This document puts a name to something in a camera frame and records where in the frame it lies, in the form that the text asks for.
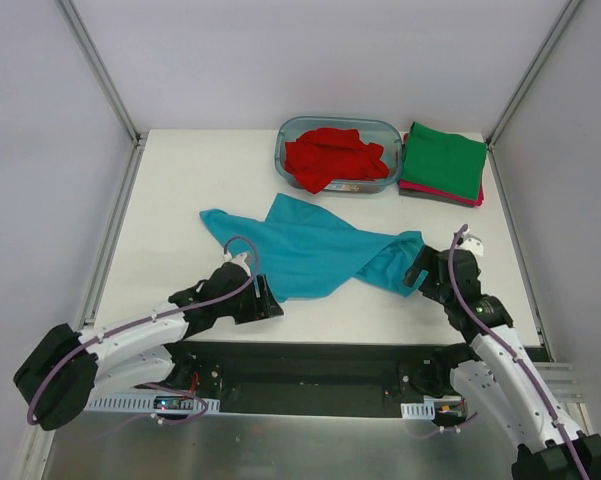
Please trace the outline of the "teal t shirt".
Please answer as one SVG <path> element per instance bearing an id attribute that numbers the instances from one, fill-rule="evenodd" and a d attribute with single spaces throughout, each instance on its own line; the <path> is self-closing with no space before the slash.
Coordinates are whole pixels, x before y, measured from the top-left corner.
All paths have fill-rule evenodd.
<path id="1" fill-rule="evenodd" d="M 318 299 L 355 278 L 373 287 L 410 295 L 404 276 L 424 247 L 422 234 L 382 234 L 355 228 L 330 211 L 279 193 L 264 220 L 220 209 L 199 213 L 209 233 L 236 255 L 250 240 L 275 298 Z"/>

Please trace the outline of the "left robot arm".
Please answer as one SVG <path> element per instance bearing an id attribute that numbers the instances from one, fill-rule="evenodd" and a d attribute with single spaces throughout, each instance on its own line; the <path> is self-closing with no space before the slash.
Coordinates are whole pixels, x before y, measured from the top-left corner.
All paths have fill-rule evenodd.
<path id="1" fill-rule="evenodd" d="M 28 405 L 27 422 L 45 431 L 74 420 L 93 400 L 163 382 L 184 387 L 191 365 L 177 344 L 220 318 L 242 325 L 284 313 L 265 275 L 234 259 L 209 278 L 177 291 L 147 316 L 105 327 L 52 327 L 13 377 Z"/>

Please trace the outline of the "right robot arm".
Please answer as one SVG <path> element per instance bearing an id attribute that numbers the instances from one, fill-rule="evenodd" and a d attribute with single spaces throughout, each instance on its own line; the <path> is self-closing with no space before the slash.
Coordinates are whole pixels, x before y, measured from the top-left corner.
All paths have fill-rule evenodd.
<path id="1" fill-rule="evenodd" d="M 438 349 L 412 387 L 441 398 L 456 392 L 514 448 L 515 479 L 601 479 L 601 436 L 560 405 L 502 302 L 481 290 L 474 254 L 454 247 L 418 253 L 404 283 L 443 307 L 462 342 Z"/>

